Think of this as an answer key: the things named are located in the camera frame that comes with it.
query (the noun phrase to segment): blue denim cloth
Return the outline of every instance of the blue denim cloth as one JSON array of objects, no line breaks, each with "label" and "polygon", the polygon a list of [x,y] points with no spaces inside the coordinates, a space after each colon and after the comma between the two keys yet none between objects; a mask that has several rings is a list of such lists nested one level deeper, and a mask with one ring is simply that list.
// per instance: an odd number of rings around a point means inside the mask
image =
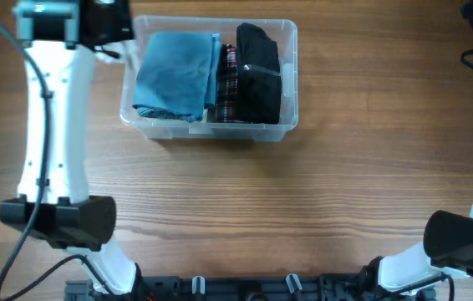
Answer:
[{"label": "blue denim cloth", "polygon": [[220,34],[212,35],[212,61],[211,61],[211,73],[209,74],[209,82],[206,86],[205,95],[205,109],[210,109],[216,104],[216,72],[218,71],[218,64],[220,64],[221,54],[221,41]]},{"label": "blue denim cloth", "polygon": [[136,78],[133,108],[138,115],[201,121],[204,108],[216,100],[220,50],[219,34],[152,34]]}]

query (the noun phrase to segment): plaid shirt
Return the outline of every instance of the plaid shirt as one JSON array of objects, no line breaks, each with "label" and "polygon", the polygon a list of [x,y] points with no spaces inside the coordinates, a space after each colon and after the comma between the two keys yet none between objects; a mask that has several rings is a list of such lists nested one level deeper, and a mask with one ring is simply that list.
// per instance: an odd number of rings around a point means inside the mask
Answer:
[{"label": "plaid shirt", "polygon": [[221,46],[220,64],[216,74],[215,122],[247,123],[236,120],[237,49],[231,44]]}]

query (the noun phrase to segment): table surface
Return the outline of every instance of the table surface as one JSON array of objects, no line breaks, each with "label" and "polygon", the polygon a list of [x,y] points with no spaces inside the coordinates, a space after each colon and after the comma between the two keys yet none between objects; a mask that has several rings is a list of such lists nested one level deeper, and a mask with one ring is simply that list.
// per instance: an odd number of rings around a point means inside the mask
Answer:
[{"label": "table surface", "polygon": [[[13,28],[12,1],[0,18]],[[146,140],[119,118],[123,66],[98,64],[86,139],[90,190],[117,201],[115,234],[144,275],[355,273],[473,202],[473,33],[450,1],[136,1],[134,15],[286,18],[298,25],[299,124],[279,144]],[[0,201],[26,141],[23,62],[0,37]],[[18,233],[0,223],[0,269]],[[62,258],[30,240],[13,293]],[[26,296],[60,300],[70,264]],[[440,299],[447,299],[441,284]],[[458,281],[473,300],[473,279]]]}]

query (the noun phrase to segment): wire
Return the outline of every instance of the wire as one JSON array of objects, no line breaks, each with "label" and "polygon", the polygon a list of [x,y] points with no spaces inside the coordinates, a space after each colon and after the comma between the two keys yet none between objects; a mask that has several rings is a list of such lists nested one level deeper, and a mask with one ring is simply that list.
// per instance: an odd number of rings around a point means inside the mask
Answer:
[{"label": "wire", "polygon": [[18,42],[12,34],[2,25],[0,24],[0,34],[10,42],[10,44],[19,52],[23,55],[25,60],[31,65],[31,67],[34,70],[34,73],[38,77],[38,81],[42,87],[42,98],[43,98],[43,110],[44,110],[44,125],[43,125],[43,149],[42,149],[42,161],[40,164],[40,171],[39,171],[39,179],[38,179],[38,194],[36,196],[36,202],[34,203],[34,209],[32,214],[30,215],[30,218],[28,219],[27,226],[23,230],[23,233],[21,234],[21,237],[19,237],[18,242],[16,242],[15,247],[12,250],[12,253],[10,254],[10,257],[4,264],[3,270],[0,273],[0,294],[1,294],[1,288],[3,287],[4,280],[6,279],[8,275],[8,271],[10,271],[10,268],[13,265],[13,262],[16,260],[16,257],[19,254],[19,251],[21,251],[21,247],[27,240],[28,234],[34,227],[34,224],[36,223],[36,219],[38,216],[39,208],[43,200],[43,194],[45,193],[45,182],[47,179],[47,158],[48,158],[48,148],[49,148],[49,136],[50,136],[50,120],[51,120],[51,114],[50,114],[50,109],[49,109],[49,101],[53,98],[52,93],[49,91],[49,88],[47,86],[47,82],[45,81],[45,78],[43,77],[43,73],[40,70],[40,68],[36,65],[36,62],[34,59],[30,56],[30,54],[27,53],[25,48]]},{"label": "wire", "polygon": [[445,280],[448,280],[448,285],[449,285],[449,295],[448,295],[448,300],[449,301],[454,301],[454,297],[455,297],[455,286],[454,286],[454,279],[450,276],[450,275],[447,275],[447,274],[441,274],[440,276],[437,276],[435,278],[432,278],[430,280],[426,280],[422,283],[419,283],[419,284],[416,284],[416,285],[408,285],[407,288],[402,288],[401,290],[398,290],[396,292],[392,292],[392,293],[389,293],[389,294],[385,294],[383,297],[379,298],[378,300],[375,300],[375,301],[380,301],[380,300],[383,300],[385,298],[391,298],[391,297],[401,297],[402,296],[402,293],[406,293],[406,292],[409,292],[409,291],[412,291],[412,290],[415,290],[415,289],[418,289],[418,288],[424,288],[424,287],[427,287],[431,284],[435,284],[435,283],[438,283],[439,281],[445,281]]},{"label": "wire", "polygon": [[[50,136],[50,121],[51,121],[51,112],[50,112],[50,100],[53,98],[53,93],[49,90],[47,82],[45,81],[45,78],[43,76],[42,71],[34,61],[34,59],[28,54],[28,52],[25,50],[25,48],[20,44],[17,39],[15,39],[12,34],[2,25],[0,24],[0,34],[10,42],[10,44],[24,57],[24,59],[30,64],[32,67],[34,73],[36,74],[36,77],[38,78],[39,84],[41,86],[42,92],[41,92],[41,97],[43,99],[43,110],[44,110],[44,117],[43,117],[43,147],[42,147],[42,161],[40,164],[40,171],[39,171],[39,178],[37,181],[38,185],[38,194],[36,196],[36,202],[34,203],[34,209],[32,214],[30,215],[30,218],[28,219],[27,226],[24,228],[23,233],[21,234],[21,237],[19,237],[18,242],[16,242],[15,247],[12,250],[12,253],[10,254],[10,257],[4,264],[3,270],[0,273],[0,295],[1,295],[1,288],[3,287],[4,280],[6,279],[8,275],[8,271],[13,265],[13,262],[15,261],[16,257],[19,254],[19,251],[21,251],[21,247],[27,240],[28,234],[34,227],[34,224],[36,223],[36,219],[38,217],[38,212],[40,205],[43,200],[43,194],[45,193],[45,187],[46,187],[46,182],[47,182],[47,164],[48,164],[48,148],[49,148],[49,136]],[[28,291],[36,287],[38,284],[40,284],[45,278],[47,278],[50,274],[52,274],[54,271],[56,271],[58,268],[63,266],[65,263],[73,260],[73,259],[79,259],[81,260],[89,269],[89,271],[94,275],[95,279],[103,285],[104,289],[108,292],[109,295],[114,297],[114,292],[112,292],[108,285],[106,284],[105,281],[97,274],[97,272],[94,270],[92,265],[89,263],[88,259],[82,255],[72,255],[69,256],[61,261],[59,261],[57,264],[55,264],[52,268],[50,268],[47,272],[45,272],[42,276],[40,276],[38,279],[36,279],[34,282],[30,283],[26,288],[20,290],[19,292],[15,293],[14,295],[7,297],[5,299],[1,299],[0,301],[12,301],[16,298],[19,298],[26,294]]]},{"label": "wire", "polygon": [[100,47],[101,47],[101,50],[95,50],[95,51],[96,52],[101,52],[102,54],[106,54],[106,55],[110,56],[112,59],[120,59],[121,58],[121,55],[118,54],[117,52],[107,50],[103,46],[100,46]]},{"label": "wire", "polygon": [[38,286],[38,284],[40,284],[43,280],[45,280],[45,278],[49,277],[49,275],[51,275],[52,273],[54,273],[54,271],[56,271],[58,268],[62,267],[65,263],[67,262],[70,262],[74,259],[78,259],[80,260],[83,264],[86,265],[86,267],[88,267],[88,270],[94,275],[95,279],[97,279],[97,281],[99,281],[99,283],[101,283],[101,285],[103,285],[103,288],[112,296],[112,297],[115,297],[114,296],[114,293],[110,290],[109,286],[106,284],[105,281],[103,281],[103,279],[97,274],[97,272],[95,272],[95,269],[94,267],[92,266],[92,264],[88,261],[88,259],[83,256],[83,255],[71,255],[71,256],[68,256],[62,260],[60,260],[58,263],[56,263],[55,265],[53,265],[52,268],[50,268],[49,270],[47,270],[47,272],[45,272],[42,276],[40,276],[38,279],[34,280],[32,283],[30,283],[26,288],[20,290],[19,292],[13,294],[11,297],[8,297],[6,299],[4,299],[5,301],[10,301],[10,300],[14,300],[16,298],[19,298],[21,296],[23,296],[24,294],[26,294],[28,291],[30,291],[31,289],[35,288],[36,286]]}]

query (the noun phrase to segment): clear plastic container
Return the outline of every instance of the clear plastic container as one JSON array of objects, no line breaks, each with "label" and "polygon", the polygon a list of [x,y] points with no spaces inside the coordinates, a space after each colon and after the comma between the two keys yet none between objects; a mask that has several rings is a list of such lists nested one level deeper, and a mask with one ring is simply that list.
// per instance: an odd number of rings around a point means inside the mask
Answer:
[{"label": "clear plastic container", "polygon": [[279,123],[232,124],[188,123],[180,120],[154,120],[139,117],[132,107],[138,69],[125,66],[120,116],[122,121],[135,127],[150,139],[172,138],[237,138],[256,141],[280,141],[288,130],[298,124],[298,28],[290,20],[235,19],[235,18],[188,18],[164,16],[139,16],[134,20],[141,62],[147,41],[152,33],[160,30],[208,31],[221,34],[222,43],[237,45],[237,26],[247,22],[255,24],[277,42],[282,74],[282,98]]}]

